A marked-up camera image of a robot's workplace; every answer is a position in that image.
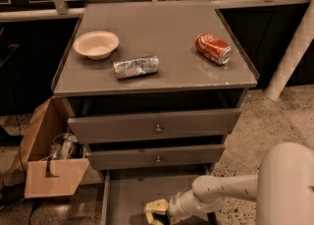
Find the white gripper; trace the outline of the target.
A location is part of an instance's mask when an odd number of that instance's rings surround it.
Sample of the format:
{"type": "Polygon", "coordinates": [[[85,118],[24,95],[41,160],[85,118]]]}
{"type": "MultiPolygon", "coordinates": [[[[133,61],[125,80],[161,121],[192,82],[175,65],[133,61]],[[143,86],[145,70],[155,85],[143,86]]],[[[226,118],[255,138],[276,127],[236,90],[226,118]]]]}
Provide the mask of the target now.
{"type": "Polygon", "coordinates": [[[168,210],[168,215],[171,218],[180,219],[183,215],[181,207],[180,194],[175,194],[169,201],[166,199],[157,199],[150,201],[144,206],[146,212],[146,219],[149,225],[157,225],[158,221],[151,213],[165,214],[168,210]]]}

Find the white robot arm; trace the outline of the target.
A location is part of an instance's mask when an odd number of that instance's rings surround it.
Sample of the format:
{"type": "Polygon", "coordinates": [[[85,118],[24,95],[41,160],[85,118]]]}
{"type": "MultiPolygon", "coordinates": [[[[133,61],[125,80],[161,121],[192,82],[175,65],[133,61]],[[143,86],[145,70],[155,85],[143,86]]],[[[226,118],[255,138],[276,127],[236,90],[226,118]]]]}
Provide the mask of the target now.
{"type": "Polygon", "coordinates": [[[149,225],[176,225],[219,209],[225,197],[254,201],[256,225],[314,225],[314,150],[294,142],[269,149],[256,175],[195,178],[191,188],[144,206],[149,225]]]}

